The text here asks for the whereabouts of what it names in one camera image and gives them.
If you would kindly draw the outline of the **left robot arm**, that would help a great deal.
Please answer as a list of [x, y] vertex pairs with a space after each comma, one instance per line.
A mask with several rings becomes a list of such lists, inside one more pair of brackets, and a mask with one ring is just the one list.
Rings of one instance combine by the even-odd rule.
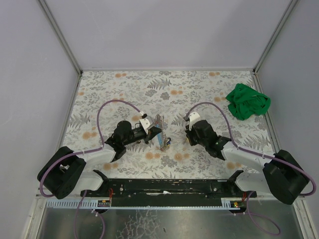
[[148, 143], [160, 133], [162, 129], [156, 127], [151, 118], [140, 120], [137, 128], [123, 120], [100, 148], [81, 152], [74, 152], [67, 146], [59, 148], [38, 173], [37, 180], [57, 199], [84, 190], [96, 191], [103, 178], [96, 172], [89, 172], [90, 168], [115, 162], [126, 153], [126, 145], [141, 140]]

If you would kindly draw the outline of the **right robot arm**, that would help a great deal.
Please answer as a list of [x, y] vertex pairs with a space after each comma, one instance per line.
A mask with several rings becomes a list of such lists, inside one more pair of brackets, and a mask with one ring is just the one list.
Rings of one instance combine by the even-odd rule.
[[191, 146], [201, 145], [212, 157], [238, 162], [257, 171], [256, 174], [234, 174], [235, 185], [242, 191], [269, 193], [280, 202], [291, 205], [310, 181], [301, 173], [302, 168], [293, 156], [285, 150], [267, 158], [261, 152], [235, 146], [230, 138], [218, 136], [204, 119], [185, 120], [188, 123], [185, 133]]

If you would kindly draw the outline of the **grey crescent keyring holder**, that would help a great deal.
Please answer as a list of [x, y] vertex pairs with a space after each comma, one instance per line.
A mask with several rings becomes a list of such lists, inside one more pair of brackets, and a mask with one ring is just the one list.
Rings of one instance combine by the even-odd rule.
[[161, 129], [161, 132], [157, 135], [157, 139], [159, 142], [159, 149], [161, 151], [167, 150], [171, 145], [171, 138], [167, 137], [164, 133], [164, 116], [159, 114], [155, 117], [155, 125], [157, 128]]

